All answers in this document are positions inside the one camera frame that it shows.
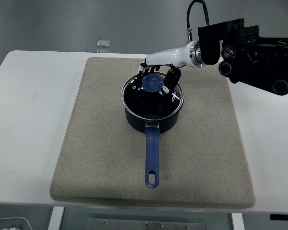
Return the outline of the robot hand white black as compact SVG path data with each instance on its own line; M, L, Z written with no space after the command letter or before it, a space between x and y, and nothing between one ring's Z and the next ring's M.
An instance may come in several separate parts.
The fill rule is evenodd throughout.
M198 41L191 41L185 47L173 48L148 55L138 68L138 77L145 77L158 70L161 66L168 66L170 70L163 81L163 86L159 90L161 95L167 95L176 87L180 76L180 68L189 66L200 68L202 66L201 57L198 56L200 50Z

